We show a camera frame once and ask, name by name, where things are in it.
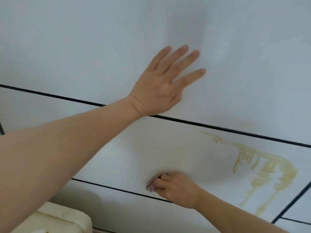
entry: yellow stain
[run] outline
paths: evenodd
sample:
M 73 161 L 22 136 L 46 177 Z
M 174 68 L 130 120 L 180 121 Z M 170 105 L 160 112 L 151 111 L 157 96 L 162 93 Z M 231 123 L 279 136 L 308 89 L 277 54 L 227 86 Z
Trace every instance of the yellow stain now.
M 233 173 L 237 171 L 237 167 L 239 164 L 242 164 L 242 161 L 246 161 L 247 165 L 250 165 L 253 162 L 254 158 L 256 158 L 256 161 L 251 166 L 251 169 L 255 169 L 258 166 L 261 158 L 266 159 L 259 172 L 256 173 L 256 176 L 252 180 L 252 189 L 246 192 L 247 195 L 245 199 L 239 204 L 239 206 L 241 207 L 246 204 L 249 198 L 256 192 L 259 187 L 269 184 L 273 180 L 271 176 L 276 172 L 276 167 L 279 167 L 279 169 L 281 170 L 282 176 L 278 177 L 279 182 L 274 183 L 274 193 L 265 203 L 257 208 L 257 211 L 255 213 L 256 216 L 259 216 L 261 213 L 263 213 L 266 210 L 266 207 L 271 203 L 272 200 L 275 199 L 278 193 L 292 184 L 292 181 L 294 180 L 294 178 L 296 178 L 298 174 L 298 170 L 293 166 L 292 162 L 281 156 L 262 152 L 260 150 L 240 143 L 228 141 L 223 139 L 222 137 L 215 136 L 210 133 L 201 133 L 211 136 L 216 143 L 220 142 L 232 145 L 239 149 L 238 158 L 236 159 L 233 166 Z

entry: wall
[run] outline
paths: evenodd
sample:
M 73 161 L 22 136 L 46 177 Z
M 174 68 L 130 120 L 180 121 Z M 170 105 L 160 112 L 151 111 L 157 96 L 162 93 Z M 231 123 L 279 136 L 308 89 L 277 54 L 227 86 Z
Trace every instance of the wall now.
M 0 3 L 5 132 L 126 96 L 168 44 L 200 49 L 189 70 L 207 67 L 179 105 L 128 127 L 53 201 L 118 233 L 215 231 L 195 212 L 144 189 L 158 171 L 179 169 L 267 221 L 310 221 L 300 208 L 284 214 L 310 182 L 310 0 Z

